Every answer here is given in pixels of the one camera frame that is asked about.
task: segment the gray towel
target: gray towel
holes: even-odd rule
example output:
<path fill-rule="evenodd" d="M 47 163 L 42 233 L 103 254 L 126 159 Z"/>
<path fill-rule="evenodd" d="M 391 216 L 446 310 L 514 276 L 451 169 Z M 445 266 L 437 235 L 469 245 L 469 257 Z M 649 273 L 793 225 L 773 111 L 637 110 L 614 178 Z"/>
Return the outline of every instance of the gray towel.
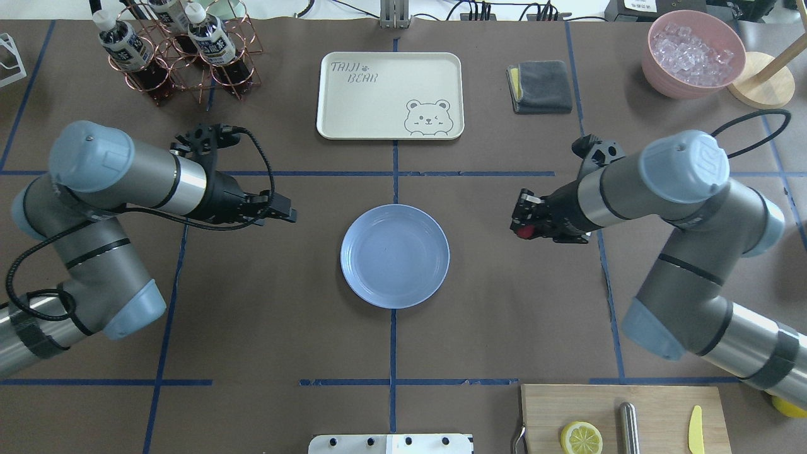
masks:
<path fill-rule="evenodd" d="M 512 109 L 517 114 L 571 112 L 566 63 L 524 61 L 518 66 L 508 66 L 507 77 Z"/>

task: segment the yellow knife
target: yellow knife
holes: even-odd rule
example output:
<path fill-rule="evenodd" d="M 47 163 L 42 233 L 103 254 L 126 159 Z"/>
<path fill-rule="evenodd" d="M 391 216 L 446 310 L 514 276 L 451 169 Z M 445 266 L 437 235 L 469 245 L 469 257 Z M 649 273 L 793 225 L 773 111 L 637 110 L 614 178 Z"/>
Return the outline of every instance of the yellow knife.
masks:
<path fill-rule="evenodd" d="M 692 454 L 705 454 L 704 427 L 700 406 L 695 406 L 692 409 L 692 416 L 689 417 L 689 451 Z"/>

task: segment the blue plate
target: blue plate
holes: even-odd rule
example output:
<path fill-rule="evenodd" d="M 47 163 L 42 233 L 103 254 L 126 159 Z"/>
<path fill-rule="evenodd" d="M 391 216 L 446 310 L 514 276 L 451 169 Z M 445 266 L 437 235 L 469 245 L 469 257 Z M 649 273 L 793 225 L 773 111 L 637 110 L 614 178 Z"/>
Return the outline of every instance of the blue plate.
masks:
<path fill-rule="evenodd" d="M 403 309 L 433 295 L 449 270 L 449 242 L 428 214 L 392 204 L 362 214 L 342 241 L 342 273 L 364 301 Z"/>

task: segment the bear face drawing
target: bear face drawing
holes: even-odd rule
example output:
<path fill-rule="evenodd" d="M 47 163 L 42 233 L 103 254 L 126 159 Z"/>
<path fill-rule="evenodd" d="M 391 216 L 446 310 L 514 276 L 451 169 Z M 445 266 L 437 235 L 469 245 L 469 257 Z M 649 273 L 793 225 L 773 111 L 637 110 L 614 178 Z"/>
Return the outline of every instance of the bear face drawing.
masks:
<path fill-rule="evenodd" d="M 448 132 L 454 127 L 449 116 L 451 105 L 444 99 L 434 104 L 413 99 L 406 103 L 406 107 L 409 115 L 403 126 L 412 136 L 448 136 Z"/>

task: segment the plastic bottle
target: plastic bottle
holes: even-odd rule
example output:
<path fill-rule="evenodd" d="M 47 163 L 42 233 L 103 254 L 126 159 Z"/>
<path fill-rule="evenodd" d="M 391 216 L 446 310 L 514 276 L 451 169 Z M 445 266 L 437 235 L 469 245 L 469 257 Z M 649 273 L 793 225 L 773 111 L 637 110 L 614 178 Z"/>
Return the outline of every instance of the plastic bottle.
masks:
<path fill-rule="evenodd" d="M 179 48 L 190 55 L 196 55 L 199 50 L 194 41 L 187 35 L 190 20 L 185 15 L 182 0 L 148 0 L 148 6 L 157 15 L 160 22 L 174 36 Z"/>
<path fill-rule="evenodd" d="M 188 3 L 185 14 L 190 20 L 188 35 L 193 38 L 207 62 L 214 65 L 216 78 L 223 82 L 225 90 L 234 95 L 243 95 L 249 91 L 252 74 L 249 73 L 244 59 L 238 58 L 236 46 L 227 36 L 221 19 L 207 14 L 198 3 Z"/>
<path fill-rule="evenodd" d="M 154 60 L 152 47 L 140 39 L 131 25 L 105 10 L 93 13 L 93 22 L 101 30 L 98 41 L 120 69 L 135 79 L 158 104 L 171 97 L 174 81 L 168 70 Z"/>

